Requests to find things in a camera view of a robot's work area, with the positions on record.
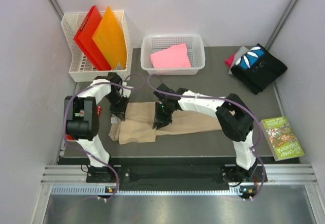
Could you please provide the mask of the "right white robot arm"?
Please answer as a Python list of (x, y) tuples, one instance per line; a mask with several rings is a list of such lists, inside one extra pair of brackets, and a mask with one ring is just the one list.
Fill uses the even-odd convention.
[(172, 114), (177, 110), (198, 112), (217, 119), (224, 135), (233, 142), (236, 153), (236, 166), (224, 169), (224, 181), (242, 183), (255, 176), (254, 117), (236, 94), (213, 98), (185, 88), (174, 91), (163, 83), (153, 94), (158, 98), (155, 103), (154, 129), (162, 129), (172, 123)]

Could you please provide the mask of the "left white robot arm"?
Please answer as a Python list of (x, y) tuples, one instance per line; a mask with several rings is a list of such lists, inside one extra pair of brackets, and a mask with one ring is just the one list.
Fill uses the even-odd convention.
[(97, 76), (88, 87), (64, 100), (65, 134), (82, 147), (90, 160), (87, 182), (110, 182), (116, 179), (115, 169), (108, 165), (110, 155), (99, 138), (97, 104), (107, 98), (111, 113), (125, 120), (130, 94), (130, 87), (118, 74), (108, 73), (107, 76)]

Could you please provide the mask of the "beige t shirt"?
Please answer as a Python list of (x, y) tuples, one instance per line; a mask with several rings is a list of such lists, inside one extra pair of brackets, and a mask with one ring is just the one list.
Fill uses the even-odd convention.
[(172, 114), (172, 123), (162, 129), (154, 129), (154, 102), (129, 103), (125, 120), (112, 123), (109, 137), (120, 145), (131, 142), (151, 143), (156, 136), (183, 135), (221, 130), (219, 121), (209, 115), (177, 110)]

